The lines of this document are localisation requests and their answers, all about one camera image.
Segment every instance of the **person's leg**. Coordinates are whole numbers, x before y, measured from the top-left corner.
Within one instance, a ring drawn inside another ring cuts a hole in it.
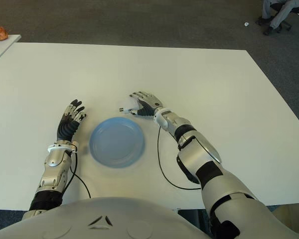
[[[280,23],[287,18],[288,14],[294,7],[299,7],[299,0],[288,0],[283,5],[277,16],[275,16],[275,18],[270,22],[270,26],[273,29],[276,29]]]
[[[271,17],[271,8],[270,5],[274,3],[285,3],[287,0],[264,0],[263,1],[263,19],[269,19]]]

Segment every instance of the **black cable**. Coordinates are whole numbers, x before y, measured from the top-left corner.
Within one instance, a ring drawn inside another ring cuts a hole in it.
[[[83,183],[83,185],[84,185],[84,187],[85,187],[85,189],[86,189],[86,191],[88,192],[88,194],[89,194],[89,198],[91,198],[91,194],[90,194],[90,191],[89,191],[89,189],[88,189],[88,187],[86,186],[86,184],[84,183],[84,181],[77,175],[77,174],[75,174],[73,171],[72,171],[72,168],[70,167],[70,170],[71,170],[71,173],[73,173],[82,183]]]
[[[70,181],[68,182],[68,184],[66,185],[66,187],[64,188],[62,195],[65,193],[65,190],[69,187],[69,185],[72,182],[74,176],[76,176],[83,183],[83,185],[86,188],[86,191],[89,194],[89,198],[91,198],[91,194],[90,194],[90,191],[89,191],[88,187],[86,186],[86,184],[84,183],[84,181],[76,174],[76,169],[77,169],[77,165],[78,165],[78,155],[77,155],[78,148],[74,144],[73,144],[73,146],[75,147],[75,167],[74,167],[74,172],[72,171],[72,167],[70,166],[72,177],[71,177]]]
[[[158,130],[158,137],[157,137],[157,157],[158,157],[158,163],[159,163],[159,168],[161,170],[161,173],[163,174],[164,178],[174,187],[179,188],[179,189],[183,189],[183,190],[198,190],[200,188],[182,188],[182,187],[178,187],[177,185],[173,184],[172,182],[169,181],[169,179],[165,176],[163,169],[161,168],[161,164],[160,164],[160,158],[159,158],[159,147],[158,147],[158,143],[159,143],[159,134],[160,134],[160,128]]]
[[[74,167],[74,173],[72,174],[72,177],[70,179],[70,181],[68,182],[68,184],[65,186],[63,192],[62,192],[62,196],[64,195],[65,191],[67,190],[67,188],[69,187],[70,183],[72,182],[74,175],[76,173],[76,168],[78,166],[78,155],[77,155],[77,147],[76,147],[76,152],[75,152],[75,167]]]

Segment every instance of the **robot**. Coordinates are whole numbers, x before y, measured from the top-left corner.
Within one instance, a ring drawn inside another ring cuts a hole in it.
[[[130,110],[131,114],[153,117],[178,143],[176,162],[190,181],[200,184],[214,238],[299,238],[222,167],[217,150],[189,120],[165,108],[152,94],[135,92],[130,96],[142,107]],[[139,199],[93,198],[61,206],[69,185],[71,155],[75,155],[77,165],[78,147],[72,137],[86,117],[80,105],[74,100],[62,116],[57,141],[48,148],[45,171],[29,211],[22,221],[1,230],[0,239],[209,239],[174,211]]]

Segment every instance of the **floor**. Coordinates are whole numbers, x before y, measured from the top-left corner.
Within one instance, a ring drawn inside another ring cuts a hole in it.
[[[244,49],[299,119],[299,16],[288,17],[290,32],[264,36],[266,26],[254,23],[261,4],[262,0],[0,0],[0,25],[10,34],[21,34],[21,42]],[[0,211],[0,222],[5,222],[1,227],[21,215]]]

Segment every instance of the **person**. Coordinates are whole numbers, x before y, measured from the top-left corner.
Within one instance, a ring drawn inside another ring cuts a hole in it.
[[[272,18],[270,6],[275,3],[282,3],[284,5],[279,13]],[[287,18],[294,7],[299,7],[299,0],[264,0],[260,23],[270,22],[269,27],[264,31],[264,35],[268,36],[273,33],[274,29],[281,28],[280,23]]]

